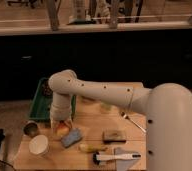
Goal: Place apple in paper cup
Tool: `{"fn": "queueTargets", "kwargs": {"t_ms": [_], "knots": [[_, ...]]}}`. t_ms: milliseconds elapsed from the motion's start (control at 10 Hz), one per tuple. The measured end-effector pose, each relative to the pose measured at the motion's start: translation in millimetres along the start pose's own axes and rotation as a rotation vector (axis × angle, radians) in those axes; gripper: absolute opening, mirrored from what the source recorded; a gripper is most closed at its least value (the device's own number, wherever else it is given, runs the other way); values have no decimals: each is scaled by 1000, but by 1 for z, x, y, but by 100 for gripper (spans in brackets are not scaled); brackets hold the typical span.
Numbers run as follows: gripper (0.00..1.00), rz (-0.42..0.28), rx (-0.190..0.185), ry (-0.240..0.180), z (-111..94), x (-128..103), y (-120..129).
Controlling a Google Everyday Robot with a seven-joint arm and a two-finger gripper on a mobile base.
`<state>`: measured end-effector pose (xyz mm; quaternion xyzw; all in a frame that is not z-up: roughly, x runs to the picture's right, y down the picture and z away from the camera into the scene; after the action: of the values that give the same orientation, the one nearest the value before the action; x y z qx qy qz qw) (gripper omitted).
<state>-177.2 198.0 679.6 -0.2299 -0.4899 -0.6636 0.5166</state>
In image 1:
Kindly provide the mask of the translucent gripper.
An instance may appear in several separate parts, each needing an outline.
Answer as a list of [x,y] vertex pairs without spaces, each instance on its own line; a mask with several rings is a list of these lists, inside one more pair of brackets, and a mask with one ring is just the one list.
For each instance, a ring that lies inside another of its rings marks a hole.
[[51,131],[54,138],[62,138],[67,135],[72,129],[72,120],[67,118],[66,120],[57,120],[53,117],[50,118]]

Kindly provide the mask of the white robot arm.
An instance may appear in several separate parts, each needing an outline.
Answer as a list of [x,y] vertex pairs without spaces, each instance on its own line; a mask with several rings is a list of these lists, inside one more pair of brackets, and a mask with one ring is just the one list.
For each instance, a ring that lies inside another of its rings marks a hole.
[[79,80],[70,69],[50,76],[50,115],[70,117],[71,97],[80,95],[146,116],[147,171],[192,171],[192,92],[175,83],[134,88]]

